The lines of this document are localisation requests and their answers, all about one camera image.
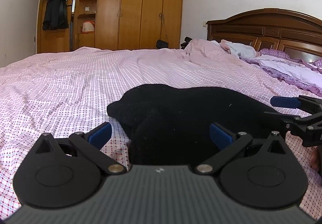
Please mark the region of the black garment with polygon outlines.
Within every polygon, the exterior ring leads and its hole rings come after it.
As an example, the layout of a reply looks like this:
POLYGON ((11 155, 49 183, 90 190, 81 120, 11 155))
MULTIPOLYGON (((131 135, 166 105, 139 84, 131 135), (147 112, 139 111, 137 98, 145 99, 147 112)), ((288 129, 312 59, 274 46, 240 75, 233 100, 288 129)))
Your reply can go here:
POLYGON ((272 107, 227 88, 161 84, 132 88, 107 106, 109 117, 130 139, 130 163, 161 166, 195 165, 214 156, 218 148, 210 138, 212 123, 257 139, 272 131, 285 135, 285 125, 273 112, 272 107))

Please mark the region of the purple ruffled pillow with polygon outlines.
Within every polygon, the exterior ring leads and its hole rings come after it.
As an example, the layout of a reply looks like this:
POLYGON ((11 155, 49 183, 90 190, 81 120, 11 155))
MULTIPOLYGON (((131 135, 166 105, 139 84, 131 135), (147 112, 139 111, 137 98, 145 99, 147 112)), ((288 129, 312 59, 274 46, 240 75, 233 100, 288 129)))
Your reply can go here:
POLYGON ((280 81, 321 96, 321 60, 306 62, 303 59, 291 59, 283 51, 262 49, 257 57, 244 61, 257 65, 280 81))

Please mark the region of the pink checked bed sheet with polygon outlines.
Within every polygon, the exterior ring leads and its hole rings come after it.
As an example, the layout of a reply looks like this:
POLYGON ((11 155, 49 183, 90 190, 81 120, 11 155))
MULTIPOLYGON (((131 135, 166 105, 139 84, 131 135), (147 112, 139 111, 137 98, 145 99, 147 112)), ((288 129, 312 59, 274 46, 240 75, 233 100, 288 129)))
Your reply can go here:
POLYGON ((217 86, 262 103, 303 90, 242 61, 241 67, 194 64, 183 50, 110 51, 83 47, 37 54, 1 69, 1 218, 20 203, 13 176, 42 133, 65 138, 109 120, 106 108, 139 85, 175 88, 217 86))

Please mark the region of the white light cloth bundle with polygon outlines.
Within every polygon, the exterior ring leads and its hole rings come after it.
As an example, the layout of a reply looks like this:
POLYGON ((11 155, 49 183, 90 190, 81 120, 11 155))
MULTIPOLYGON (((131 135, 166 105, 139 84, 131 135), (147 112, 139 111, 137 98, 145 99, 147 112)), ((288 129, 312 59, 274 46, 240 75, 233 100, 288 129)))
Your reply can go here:
POLYGON ((227 53, 234 55, 238 58, 252 59, 257 56, 257 52, 255 51, 255 49, 249 45, 244 45, 241 43, 233 43, 226 40, 222 40, 219 45, 227 53))

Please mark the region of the dark wooden headboard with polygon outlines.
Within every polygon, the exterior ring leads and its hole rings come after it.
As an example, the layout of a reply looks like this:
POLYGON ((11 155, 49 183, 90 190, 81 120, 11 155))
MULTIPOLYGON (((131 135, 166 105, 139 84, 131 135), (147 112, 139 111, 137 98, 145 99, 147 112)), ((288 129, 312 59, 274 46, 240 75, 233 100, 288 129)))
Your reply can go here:
POLYGON ((227 40, 252 46, 256 51, 275 49, 292 59, 321 59, 321 20, 308 14, 264 8, 208 21, 207 40, 227 40))

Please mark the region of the pink crumpled blanket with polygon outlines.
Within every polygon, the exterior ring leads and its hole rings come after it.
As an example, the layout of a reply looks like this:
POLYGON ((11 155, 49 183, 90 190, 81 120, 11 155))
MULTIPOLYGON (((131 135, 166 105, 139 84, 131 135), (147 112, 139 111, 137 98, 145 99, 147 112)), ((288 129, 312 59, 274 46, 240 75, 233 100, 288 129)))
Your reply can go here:
POLYGON ((204 39, 193 39, 183 51, 185 61, 194 64, 215 64, 241 67, 243 62, 227 53, 219 44, 204 39))

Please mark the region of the black item at bedside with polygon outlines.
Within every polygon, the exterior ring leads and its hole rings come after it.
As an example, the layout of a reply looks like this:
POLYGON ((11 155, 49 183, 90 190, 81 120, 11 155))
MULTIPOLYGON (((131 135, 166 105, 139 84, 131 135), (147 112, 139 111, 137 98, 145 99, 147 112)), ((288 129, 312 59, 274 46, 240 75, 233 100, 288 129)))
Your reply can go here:
POLYGON ((187 45, 192 41, 193 39, 190 37, 185 37, 184 42, 180 44, 181 49, 185 49, 187 45))

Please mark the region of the white orange box on shelf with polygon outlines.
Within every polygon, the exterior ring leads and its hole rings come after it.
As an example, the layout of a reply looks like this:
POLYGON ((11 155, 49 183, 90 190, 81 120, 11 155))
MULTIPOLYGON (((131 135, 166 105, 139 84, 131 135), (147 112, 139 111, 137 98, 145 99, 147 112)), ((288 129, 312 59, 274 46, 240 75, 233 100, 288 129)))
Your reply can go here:
POLYGON ((95 31, 94 21, 84 21, 81 27, 81 33, 93 33, 95 31))

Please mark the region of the small black handbag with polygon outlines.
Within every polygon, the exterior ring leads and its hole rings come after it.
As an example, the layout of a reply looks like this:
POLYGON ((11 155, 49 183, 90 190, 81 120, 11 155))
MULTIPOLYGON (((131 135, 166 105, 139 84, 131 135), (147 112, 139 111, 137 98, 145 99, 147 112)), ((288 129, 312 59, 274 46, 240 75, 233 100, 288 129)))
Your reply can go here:
POLYGON ((157 49, 164 49, 164 48, 168 48, 169 47, 169 43, 163 40, 157 40, 156 42, 156 48, 157 49))

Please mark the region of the black hanging coat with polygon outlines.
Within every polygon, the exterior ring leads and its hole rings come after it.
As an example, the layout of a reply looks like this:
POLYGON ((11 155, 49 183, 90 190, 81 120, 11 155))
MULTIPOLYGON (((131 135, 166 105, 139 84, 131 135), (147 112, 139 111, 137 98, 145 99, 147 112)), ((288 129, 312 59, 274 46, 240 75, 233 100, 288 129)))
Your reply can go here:
POLYGON ((61 30, 69 27, 67 0, 47 0, 42 30, 61 30))

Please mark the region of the wooden wardrobe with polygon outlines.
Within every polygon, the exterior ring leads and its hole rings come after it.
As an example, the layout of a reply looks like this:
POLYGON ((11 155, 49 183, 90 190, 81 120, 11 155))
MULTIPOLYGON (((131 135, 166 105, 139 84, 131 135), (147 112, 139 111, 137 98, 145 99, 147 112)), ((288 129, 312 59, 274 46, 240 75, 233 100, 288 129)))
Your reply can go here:
POLYGON ((180 45, 182 0, 67 0, 69 27, 43 31, 47 0, 40 0, 37 51, 58 53, 83 46, 109 50, 155 49, 157 40, 180 45), (93 33, 81 33, 94 21, 93 33))

